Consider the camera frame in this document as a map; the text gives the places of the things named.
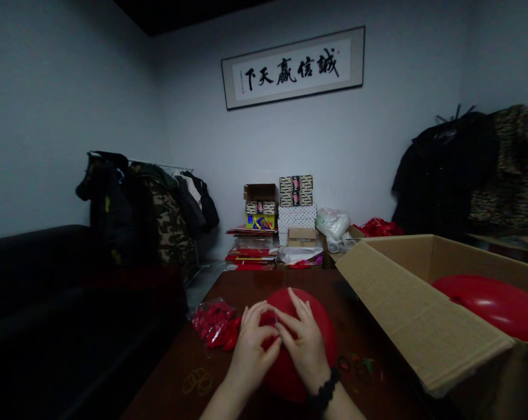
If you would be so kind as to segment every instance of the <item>red balloon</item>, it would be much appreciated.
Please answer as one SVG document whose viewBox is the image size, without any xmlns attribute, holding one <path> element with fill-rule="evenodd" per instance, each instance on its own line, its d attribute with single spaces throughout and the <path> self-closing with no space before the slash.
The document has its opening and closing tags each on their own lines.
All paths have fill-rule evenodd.
<svg viewBox="0 0 528 420">
<path fill-rule="evenodd" d="M 528 293 L 508 283 L 471 275 L 442 277 L 433 287 L 494 327 L 528 341 Z"/>
<path fill-rule="evenodd" d="M 337 360 L 338 355 L 338 344 L 335 339 L 334 326 L 328 316 L 324 306 L 312 295 L 300 289 L 293 289 L 294 293 L 302 299 L 303 302 L 307 300 L 310 303 L 310 309 L 314 320 L 318 324 L 320 332 L 322 333 L 322 340 L 324 341 L 324 347 L 326 349 L 326 358 L 330 367 L 333 367 Z M 281 289 L 273 293 L 267 298 L 270 305 L 276 307 L 280 311 L 291 315 L 294 318 L 299 319 L 297 312 L 291 302 L 287 289 Z M 275 314 L 271 311 L 265 312 L 260 317 L 260 325 L 271 325 L 275 326 Z M 296 334 L 289 330 L 293 338 L 297 338 Z M 262 343 L 264 349 L 273 343 L 274 339 L 268 339 Z M 271 366 L 264 383 L 277 395 L 285 398 L 286 400 L 296 401 L 303 403 L 306 401 L 307 391 L 306 387 L 299 378 L 295 370 L 293 360 L 289 355 L 289 352 L 284 345 L 281 346 L 279 356 L 275 363 Z"/>
</svg>

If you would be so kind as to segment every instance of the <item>clothes rack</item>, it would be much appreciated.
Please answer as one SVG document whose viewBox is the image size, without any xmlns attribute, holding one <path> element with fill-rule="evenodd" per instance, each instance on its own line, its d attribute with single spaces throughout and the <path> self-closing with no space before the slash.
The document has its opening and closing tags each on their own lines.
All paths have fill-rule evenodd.
<svg viewBox="0 0 528 420">
<path fill-rule="evenodd" d="M 158 162 L 149 162 L 147 160 L 141 160 L 141 159 L 128 159 L 128 162 L 138 162 L 138 163 L 147 163 L 147 164 L 150 164 L 150 165 L 157 165 L 157 166 L 160 166 L 160 167 L 167 167 L 167 168 L 174 168 L 174 169 L 182 169 L 182 170 L 186 170 L 186 171 L 190 171 L 190 172 L 193 172 L 194 169 L 193 168 L 186 168 L 186 167 L 183 167 L 183 166 L 175 166 L 175 165 L 169 165 L 169 164 L 165 164 L 165 163 L 158 163 Z M 184 282 L 184 287 L 188 287 L 190 283 L 192 283 L 192 281 L 194 281 L 194 279 L 197 277 L 197 275 L 204 269 L 204 268 L 209 268 L 211 267 L 210 264 L 200 264 L 200 255 L 198 253 L 198 242 L 196 240 L 194 240 L 194 251 L 195 251 L 195 266 L 197 268 L 196 272 L 194 273 L 193 276 L 190 276 L 190 273 L 188 273 L 188 278 L 186 279 L 186 281 Z"/>
<path fill-rule="evenodd" d="M 183 167 L 183 166 L 168 165 L 168 164 L 165 164 L 165 163 L 158 163 L 158 162 L 148 162 L 147 160 L 128 159 L 128 162 L 148 163 L 150 165 L 171 167 L 171 168 L 175 168 L 175 169 L 183 169 L 183 170 L 187 170 L 187 171 L 190 171 L 190 172 L 194 171 L 194 169 L 192 169 L 192 168 L 186 168 L 186 167 Z"/>
</svg>

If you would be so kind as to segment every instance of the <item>sofa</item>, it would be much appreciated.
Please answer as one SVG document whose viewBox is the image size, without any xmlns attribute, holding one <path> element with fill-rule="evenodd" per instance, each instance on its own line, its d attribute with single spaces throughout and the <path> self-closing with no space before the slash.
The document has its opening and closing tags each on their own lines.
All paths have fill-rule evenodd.
<svg viewBox="0 0 528 420">
<path fill-rule="evenodd" d="M 186 312 L 180 267 L 115 267 L 86 226 L 1 238 L 0 418 L 118 418 Z"/>
</svg>

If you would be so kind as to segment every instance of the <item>white wall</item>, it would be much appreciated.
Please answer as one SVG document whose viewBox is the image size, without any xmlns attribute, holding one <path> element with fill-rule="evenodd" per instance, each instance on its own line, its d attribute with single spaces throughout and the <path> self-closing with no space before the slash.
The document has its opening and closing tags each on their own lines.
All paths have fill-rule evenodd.
<svg viewBox="0 0 528 420">
<path fill-rule="evenodd" d="M 0 0 L 0 236 L 87 223 L 90 149 L 168 151 L 153 42 L 111 0 Z"/>
<path fill-rule="evenodd" d="M 312 174 L 320 207 L 390 219 L 410 140 L 454 113 L 466 53 L 464 1 L 279 1 L 157 38 L 171 161 L 196 168 L 221 225 L 223 259 L 244 222 L 245 183 Z M 366 25 L 362 89 L 227 111 L 221 59 Z"/>
<path fill-rule="evenodd" d="M 461 100 L 487 113 L 528 105 L 528 0 L 474 4 Z"/>
</svg>

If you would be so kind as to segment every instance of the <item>black beaded bracelet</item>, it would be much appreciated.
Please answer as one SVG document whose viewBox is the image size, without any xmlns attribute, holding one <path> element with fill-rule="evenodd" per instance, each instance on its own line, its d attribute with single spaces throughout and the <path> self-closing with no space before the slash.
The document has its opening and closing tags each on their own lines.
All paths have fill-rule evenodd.
<svg viewBox="0 0 528 420">
<path fill-rule="evenodd" d="M 334 396 L 334 388 L 340 380 L 340 373 L 334 367 L 332 367 L 331 371 L 332 376 L 326 381 L 324 386 L 320 387 L 318 395 L 309 395 L 307 397 L 307 401 L 313 410 L 325 411 Z"/>
</svg>

